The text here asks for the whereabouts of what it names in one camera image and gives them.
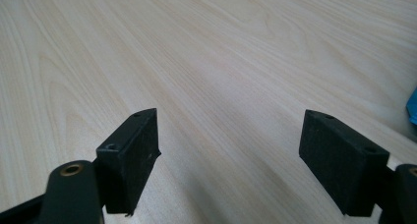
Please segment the black plastic part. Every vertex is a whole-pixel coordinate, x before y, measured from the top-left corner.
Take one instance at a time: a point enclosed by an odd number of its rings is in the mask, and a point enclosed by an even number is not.
[[[405,224],[417,223],[417,166],[402,164],[395,169],[396,203]]]
[[[40,208],[42,207],[43,195],[37,196],[13,208],[0,213],[1,224],[30,224],[36,223],[39,219]]]
[[[336,118],[307,110],[299,153],[343,214],[371,216],[387,169],[385,149]]]
[[[399,207],[396,203],[394,191],[395,173],[389,168],[386,173],[379,179],[375,186],[377,190],[376,204],[383,210],[379,220],[380,224],[403,224]]]
[[[96,150],[94,166],[108,213],[132,215],[160,155],[156,109],[130,116]]]
[[[92,163],[73,161],[52,171],[39,223],[104,223]]]

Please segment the wooden table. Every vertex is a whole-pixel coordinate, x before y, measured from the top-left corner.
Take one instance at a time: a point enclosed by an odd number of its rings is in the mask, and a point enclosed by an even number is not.
[[[0,210],[158,110],[135,215],[106,223],[376,223],[299,158],[304,111],[417,163],[417,0],[0,0]]]

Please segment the small hole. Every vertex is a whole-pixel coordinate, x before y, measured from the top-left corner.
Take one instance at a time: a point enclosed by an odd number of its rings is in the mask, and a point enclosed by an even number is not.
[[[83,165],[80,163],[71,164],[61,170],[61,176],[69,177],[76,175],[83,170]]]
[[[107,149],[116,150],[117,145],[115,143],[110,143],[106,146]]]
[[[410,173],[417,177],[417,167],[410,168]]]
[[[376,152],[377,152],[377,150],[376,150],[376,149],[374,149],[374,148],[372,148],[372,147],[366,147],[366,148],[365,148],[365,151],[367,151],[367,152],[369,152],[369,153],[376,153]]]
[[[75,173],[75,172],[77,172],[79,169],[80,169],[80,167],[76,167],[76,166],[74,166],[74,167],[69,167],[69,168],[65,169],[65,172],[66,172],[66,173]]]

